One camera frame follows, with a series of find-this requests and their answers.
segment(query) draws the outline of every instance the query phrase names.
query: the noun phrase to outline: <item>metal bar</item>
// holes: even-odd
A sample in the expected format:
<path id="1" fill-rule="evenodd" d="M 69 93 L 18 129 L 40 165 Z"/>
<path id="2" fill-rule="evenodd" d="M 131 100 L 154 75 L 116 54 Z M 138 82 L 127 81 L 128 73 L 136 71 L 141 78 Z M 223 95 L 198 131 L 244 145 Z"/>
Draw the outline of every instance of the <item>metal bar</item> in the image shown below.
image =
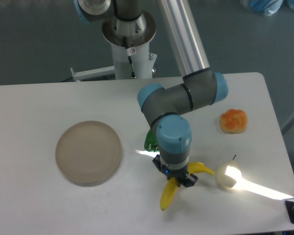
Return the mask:
<path id="1" fill-rule="evenodd" d="M 104 67 L 104 68 L 95 69 L 95 70 L 75 72 L 74 74 L 72 72 L 72 77 L 74 81 L 76 81 L 76 80 L 89 79 L 89 78 L 94 78 L 94 77 L 99 77 L 104 75 L 110 75 L 110 74 L 114 74 L 114 66 Z"/>
<path id="2" fill-rule="evenodd" d="M 187 0 L 158 0 L 175 59 L 182 76 L 209 67 Z"/>
<path id="3" fill-rule="evenodd" d="M 290 117 L 283 123 L 281 127 L 281 133 L 284 135 L 294 125 L 294 112 Z"/>

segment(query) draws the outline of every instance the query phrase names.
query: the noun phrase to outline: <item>gray floor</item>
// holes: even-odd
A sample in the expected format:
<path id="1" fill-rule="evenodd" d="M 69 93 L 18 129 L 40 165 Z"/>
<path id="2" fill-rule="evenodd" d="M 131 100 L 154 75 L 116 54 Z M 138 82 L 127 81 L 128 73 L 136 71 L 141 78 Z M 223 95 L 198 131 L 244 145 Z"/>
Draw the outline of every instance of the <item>gray floor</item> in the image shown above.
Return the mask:
<path id="1" fill-rule="evenodd" d="M 294 110 L 294 12 L 285 4 L 270 17 L 247 12 L 238 0 L 190 0 L 215 71 L 264 75 L 280 125 Z M 145 9 L 157 23 L 151 51 L 157 76 L 178 76 L 155 0 Z M 72 0 L 0 0 L 0 85 L 60 82 L 70 67 L 112 65 L 101 22 L 83 25 Z M 294 168 L 294 127 L 284 136 Z"/>

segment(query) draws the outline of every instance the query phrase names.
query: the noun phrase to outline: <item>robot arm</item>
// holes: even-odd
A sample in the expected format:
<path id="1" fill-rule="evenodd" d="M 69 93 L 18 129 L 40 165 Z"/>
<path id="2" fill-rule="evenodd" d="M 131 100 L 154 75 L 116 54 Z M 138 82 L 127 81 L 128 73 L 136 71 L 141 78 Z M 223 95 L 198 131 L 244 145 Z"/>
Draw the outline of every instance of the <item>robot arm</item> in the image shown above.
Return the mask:
<path id="1" fill-rule="evenodd" d="M 138 78 L 152 77 L 148 50 L 156 28 L 153 18 L 142 10 L 142 0 L 74 1 L 81 18 L 106 18 L 102 30 L 112 47 L 117 79 L 129 77 L 134 71 Z M 155 165 L 168 178 L 174 177 L 189 187 L 197 180 L 188 173 L 192 133 L 180 115 L 223 100 L 228 89 L 223 75 L 213 73 L 209 67 L 188 1 L 157 2 L 183 83 L 168 89 L 160 84 L 147 85 L 137 99 L 157 138 L 160 155 L 154 159 Z M 128 55 L 127 61 L 125 50 L 130 46 L 137 53 Z"/>
<path id="2" fill-rule="evenodd" d="M 223 75 L 209 67 L 188 1 L 157 1 L 184 83 L 168 89 L 147 85 L 137 99 L 158 141 L 160 155 L 153 162 L 168 178 L 189 187 L 197 180 L 188 173 L 192 133 L 180 115 L 223 100 L 228 88 Z"/>

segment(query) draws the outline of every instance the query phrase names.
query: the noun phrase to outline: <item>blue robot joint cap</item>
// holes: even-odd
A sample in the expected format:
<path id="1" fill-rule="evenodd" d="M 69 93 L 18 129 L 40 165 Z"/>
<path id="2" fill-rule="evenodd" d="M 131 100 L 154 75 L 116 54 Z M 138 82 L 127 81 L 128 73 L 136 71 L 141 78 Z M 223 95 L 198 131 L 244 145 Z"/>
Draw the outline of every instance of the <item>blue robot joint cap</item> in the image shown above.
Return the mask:
<path id="1" fill-rule="evenodd" d="M 229 88 L 227 86 L 226 79 L 224 78 L 222 73 L 214 72 L 214 75 L 217 80 L 217 93 L 213 103 L 217 103 L 227 97 L 229 93 Z"/>
<path id="2" fill-rule="evenodd" d="M 168 115 L 157 126 L 157 141 L 161 148 L 169 153 L 183 153 L 191 145 L 191 126 L 180 115 Z"/>
<path id="3" fill-rule="evenodd" d="M 137 94 L 137 101 L 139 103 L 139 106 L 141 107 L 141 110 L 143 110 L 143 105 L 148 97 L 158 89 L 164 90 L 164 87 L 158 83 L 151 83 L 140 89 Z"/>

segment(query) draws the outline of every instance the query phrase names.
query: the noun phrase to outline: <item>green object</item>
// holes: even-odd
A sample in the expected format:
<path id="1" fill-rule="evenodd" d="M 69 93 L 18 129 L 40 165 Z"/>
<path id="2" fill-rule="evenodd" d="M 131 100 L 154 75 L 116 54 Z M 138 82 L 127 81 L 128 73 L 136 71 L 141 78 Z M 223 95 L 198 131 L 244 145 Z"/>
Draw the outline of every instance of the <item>green object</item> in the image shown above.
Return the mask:
<path id="1" fill-rule="evenodd" d="M 153 134 L 153 132 L 151 131 L 151 129 L 148 131 L 146 135 L 144 148 L 148 152 L 159 152 L 157 139 L 155 135 Z"/>

